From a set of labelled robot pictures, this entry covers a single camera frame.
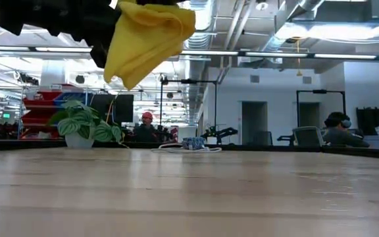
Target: doorway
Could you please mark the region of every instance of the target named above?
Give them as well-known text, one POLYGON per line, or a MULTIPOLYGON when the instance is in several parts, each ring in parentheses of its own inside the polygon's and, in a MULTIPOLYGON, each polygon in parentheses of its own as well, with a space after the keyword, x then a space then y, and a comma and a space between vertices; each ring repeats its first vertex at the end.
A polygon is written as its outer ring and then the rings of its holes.
POLYGON ((301 127, 322 127, 320 123, 320 103, 299 103, 299 120, 301 127))
POLYGON ((242 101, 242 145, 252 143, 259 132, 268 130, 267 102, 242 101))

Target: red cap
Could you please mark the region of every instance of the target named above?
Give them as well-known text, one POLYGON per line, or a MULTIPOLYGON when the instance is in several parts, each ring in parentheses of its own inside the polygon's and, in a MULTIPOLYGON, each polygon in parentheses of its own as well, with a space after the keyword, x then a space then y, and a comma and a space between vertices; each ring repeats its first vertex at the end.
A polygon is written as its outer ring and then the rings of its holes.
POLYGON ((153 120, 153 115, 150 112, 144 112, 143 119, 144 118, 153 120))

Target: potted plant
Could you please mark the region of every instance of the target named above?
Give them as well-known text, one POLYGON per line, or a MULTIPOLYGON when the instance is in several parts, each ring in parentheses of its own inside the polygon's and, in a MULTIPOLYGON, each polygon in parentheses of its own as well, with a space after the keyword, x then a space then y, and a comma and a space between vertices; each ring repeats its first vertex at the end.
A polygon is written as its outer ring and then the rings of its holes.
POLYGON ((68 147, 89 149, 94 140, 121 143, 124 134, 118 124, 113 126, 103 121, 98 112, 79 101, 68 101, 61 105, 64 110, 56 112, 48 125, 57 124, 60 136, 65 136, 68 147))

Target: desk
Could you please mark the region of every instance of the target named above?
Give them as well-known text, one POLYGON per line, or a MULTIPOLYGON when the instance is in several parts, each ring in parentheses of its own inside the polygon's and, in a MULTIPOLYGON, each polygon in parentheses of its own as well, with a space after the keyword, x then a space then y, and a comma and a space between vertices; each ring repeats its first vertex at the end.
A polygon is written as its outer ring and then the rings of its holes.
POLYGON ((2 151, 2 236, 379 236, 379 159, 2 151))

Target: computer monitor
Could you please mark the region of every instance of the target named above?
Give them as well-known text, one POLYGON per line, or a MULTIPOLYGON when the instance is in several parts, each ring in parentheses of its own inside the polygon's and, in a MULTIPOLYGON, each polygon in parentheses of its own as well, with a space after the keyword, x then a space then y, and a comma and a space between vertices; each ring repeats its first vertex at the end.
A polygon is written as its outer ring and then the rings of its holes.
MULTIPOLYGON (((116 95, 94 95, 90 107, 99 112, 102 119, 106 120, 109 106, 116 95)), ((112 117, 115 122, 132 122, 134 116, 134 95, 118 95, 113 102, 111 109, 113 113, 109 116, 108 123, 112 123, 112 117)))

